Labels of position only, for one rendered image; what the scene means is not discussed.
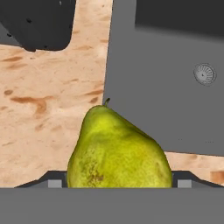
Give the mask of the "grey sink basin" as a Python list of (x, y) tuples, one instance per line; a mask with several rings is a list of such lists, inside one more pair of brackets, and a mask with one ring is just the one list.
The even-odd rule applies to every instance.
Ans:
[(224, 156), (224, 0), (113, 0), (103, 96), (166, 151)]

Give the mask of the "round metal sink drain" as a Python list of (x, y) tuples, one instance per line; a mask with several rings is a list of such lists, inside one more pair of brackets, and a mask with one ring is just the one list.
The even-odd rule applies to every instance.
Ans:
[(217, 77), (214, 68), (208, 63), (198, 64), (193, 70), (193, 75), (195, 80), (203, 86), (210, 86)]

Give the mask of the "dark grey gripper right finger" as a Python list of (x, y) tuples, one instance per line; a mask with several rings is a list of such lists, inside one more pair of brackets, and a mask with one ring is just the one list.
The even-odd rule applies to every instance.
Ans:
[(221, 185), (198, 178), (190, 171), (173, 171), (172, 186), (174, 188), (221, 187)]

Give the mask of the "green yellow pear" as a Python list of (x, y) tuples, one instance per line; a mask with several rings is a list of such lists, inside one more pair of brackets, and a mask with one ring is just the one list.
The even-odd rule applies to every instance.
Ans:
[(160, 145), (104, 103), (82, 121), (66, 181), (72, 188), (168, 188), (172, 171)]

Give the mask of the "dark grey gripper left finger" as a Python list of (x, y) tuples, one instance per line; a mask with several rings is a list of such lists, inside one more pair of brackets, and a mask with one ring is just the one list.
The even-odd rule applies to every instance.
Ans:
[(47, 171), (41, 178), (22, 184), (18, 187), (67, 188), (67, 172)]

